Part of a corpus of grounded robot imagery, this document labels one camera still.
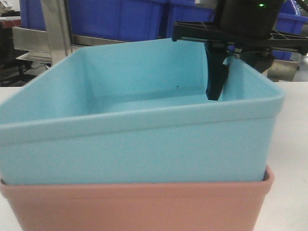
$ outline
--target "blue plastic crate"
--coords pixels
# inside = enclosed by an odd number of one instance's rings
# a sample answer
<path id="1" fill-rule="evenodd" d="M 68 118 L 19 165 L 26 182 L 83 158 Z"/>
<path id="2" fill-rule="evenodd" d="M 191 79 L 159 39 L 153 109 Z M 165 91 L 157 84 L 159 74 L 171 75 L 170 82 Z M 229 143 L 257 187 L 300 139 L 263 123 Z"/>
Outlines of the blue plastic crate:
<path id="1" fill-rule="evenodd" d="M 40 0 L 19 0 L 21 26 L 27 29 L 46 30 Z"/>
<path id="2" fill-rule="evenodd" d="M 300 34 L 303 25 L 308 22 L 308 17 L 279 13 L 276 23 L 276 30 L 292 34 Z M 273 51 L 276 59 L 290 60 L 292 53 L 286 51 Z"/>
<path id="3" fill-rule="evenodd" d="M 167 0 L 69 0 L 73 33 L 125 41 L 158 38 Z M 45 30 L 39 0 L 20 0 L 22 27 Z"/>
<path id="4" fill-rule="evenodd" d="M 299 8 L 295 0 L 287 0 L 284 4 L 282 4 L 280 13 L 300 15 Z"/>
<path id="5" fill-rule="evenodd" d="M 0 105 L 8 184 L 262 180 L 284 93 L 239 59 L 219 101 L 204 45 L 79 49 Z"/>
<path id="6" fill-rule="evenodd" d="M 167 22 L 167 38 L 172 37 L 175 21 L 210 22 L 214 20 L 214 9 L 196 7 L 194 0 L 170 0 Z"/>

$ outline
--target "stacked bins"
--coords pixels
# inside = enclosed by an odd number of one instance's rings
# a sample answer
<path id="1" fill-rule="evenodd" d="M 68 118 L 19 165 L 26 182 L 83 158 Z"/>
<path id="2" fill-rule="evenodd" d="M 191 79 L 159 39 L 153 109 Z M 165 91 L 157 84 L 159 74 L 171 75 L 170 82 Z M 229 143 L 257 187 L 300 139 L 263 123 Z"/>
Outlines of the stacked bins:
<path id="1" fill-rule="evenodd" d="M 24 230 L 252 230 L 283 92 L 227 64 L 213 102 L 202 43 L 82 48 L 0 105 L 1 188 Z"/>
<path id="2" fill-rule="evenodd" d="M 69 0 L 73 34 L 141 41 L 158 38 L 167 0 Z M 20 0 L 22 27 L 45 30 L 40 0 Z"/>
<path id="3" fill-rule="evenodd" d="M 300 16 L 299 8 L 294 0 L 288 0 L 282 5 L 277 17 L 275 29 L 291 34 L 300 34 L 302 27 L 308 22 L 307 17 Z M 273 51 L 276 59 L 290 60 L 292 53 L 286 51 Z"/>

